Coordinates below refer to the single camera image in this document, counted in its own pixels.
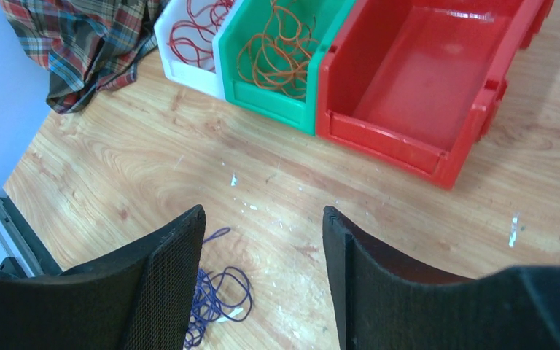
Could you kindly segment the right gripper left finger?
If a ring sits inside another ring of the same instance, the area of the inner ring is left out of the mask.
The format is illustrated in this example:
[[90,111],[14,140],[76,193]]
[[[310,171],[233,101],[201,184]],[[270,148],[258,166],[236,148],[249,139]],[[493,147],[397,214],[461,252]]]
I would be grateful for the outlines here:
[[196,205],[60,275],[0,278],[0,349],[181,349],[205,229]]

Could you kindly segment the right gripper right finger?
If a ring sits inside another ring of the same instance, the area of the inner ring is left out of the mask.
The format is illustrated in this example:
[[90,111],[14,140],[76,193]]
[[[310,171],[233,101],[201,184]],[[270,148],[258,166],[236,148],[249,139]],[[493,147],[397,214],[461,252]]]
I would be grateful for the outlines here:
[[560,349],[560,266],[470,279],[410,257],[333,206],[322,238],[342,349]]

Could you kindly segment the red plastic bin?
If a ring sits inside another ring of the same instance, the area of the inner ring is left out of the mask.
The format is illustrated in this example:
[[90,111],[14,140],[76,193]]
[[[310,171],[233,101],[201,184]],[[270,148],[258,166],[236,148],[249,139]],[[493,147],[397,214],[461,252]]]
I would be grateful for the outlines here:
[[358,1],[324,52],[317,136],[452,188],[552,6]]

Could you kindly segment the plaid flannel shirt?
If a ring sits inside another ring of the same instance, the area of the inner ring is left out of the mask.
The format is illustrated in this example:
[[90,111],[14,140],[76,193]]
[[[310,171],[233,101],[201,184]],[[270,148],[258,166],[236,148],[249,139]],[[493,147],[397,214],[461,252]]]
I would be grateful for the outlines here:
[[158,45],[154,25],[167,1],[1,1],[25,54],[49,71],[47,105],[81,112],[94,95],[136,81]]

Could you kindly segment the white plastic bin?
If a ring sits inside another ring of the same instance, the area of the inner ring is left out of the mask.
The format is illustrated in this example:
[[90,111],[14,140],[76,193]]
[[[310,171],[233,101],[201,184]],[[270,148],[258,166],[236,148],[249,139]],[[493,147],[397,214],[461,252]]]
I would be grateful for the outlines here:
[[169,1],[154,26],[166,78],[223,100],[219,39],[242,4]]

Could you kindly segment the green plastic bin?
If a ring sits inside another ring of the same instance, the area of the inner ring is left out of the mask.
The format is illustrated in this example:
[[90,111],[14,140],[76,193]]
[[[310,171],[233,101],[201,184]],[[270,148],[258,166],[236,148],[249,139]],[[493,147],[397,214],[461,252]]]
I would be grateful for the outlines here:
[[315,133],[319,68],[354,1],[244,1],[219,39],[225,98]]

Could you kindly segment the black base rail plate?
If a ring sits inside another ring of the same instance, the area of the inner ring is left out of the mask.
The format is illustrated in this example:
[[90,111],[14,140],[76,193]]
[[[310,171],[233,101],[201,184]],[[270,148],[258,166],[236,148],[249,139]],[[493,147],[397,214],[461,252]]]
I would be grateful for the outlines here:
[[62,269],[10,198],[0,198],[0,279],[57,276]]

